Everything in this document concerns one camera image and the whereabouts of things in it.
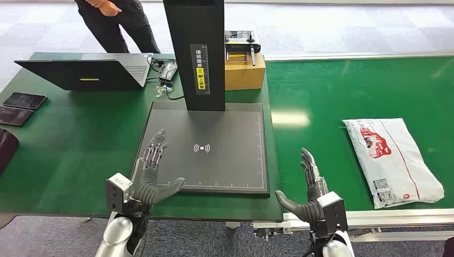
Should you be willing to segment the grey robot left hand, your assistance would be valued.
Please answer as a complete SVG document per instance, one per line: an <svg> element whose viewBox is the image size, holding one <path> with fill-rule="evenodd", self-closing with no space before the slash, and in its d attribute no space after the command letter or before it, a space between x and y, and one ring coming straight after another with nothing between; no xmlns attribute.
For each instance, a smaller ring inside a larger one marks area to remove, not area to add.
<svg viewBox="0 0 454 257"><path fill-rule="evenodd" d="M143 156L135 165L133 198L148 205L154 205L178 193L185 179L179 177L169 185L158 184L159 162L167 147L165 130L158 131L147 145Z"/></svg>

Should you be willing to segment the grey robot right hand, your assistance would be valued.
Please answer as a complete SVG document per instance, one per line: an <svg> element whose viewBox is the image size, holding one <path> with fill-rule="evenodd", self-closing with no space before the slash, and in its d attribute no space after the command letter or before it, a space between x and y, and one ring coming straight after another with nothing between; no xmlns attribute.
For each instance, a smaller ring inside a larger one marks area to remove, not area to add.
<svg viewBox="0 0 454 257"><path fill-rule="evenodd" d="M300 166L305 173L308 198L307 204L316 203L316 200L319 197L328 193L328 188L326 186L326 181L322 176L320 176L320 172L313 155L306 148L301 149ZM275 195L279 204L294 214L297 212L297 209L304 206L304 204L297 204L294 201L289 200L280 190L276 190Z"/></svg>

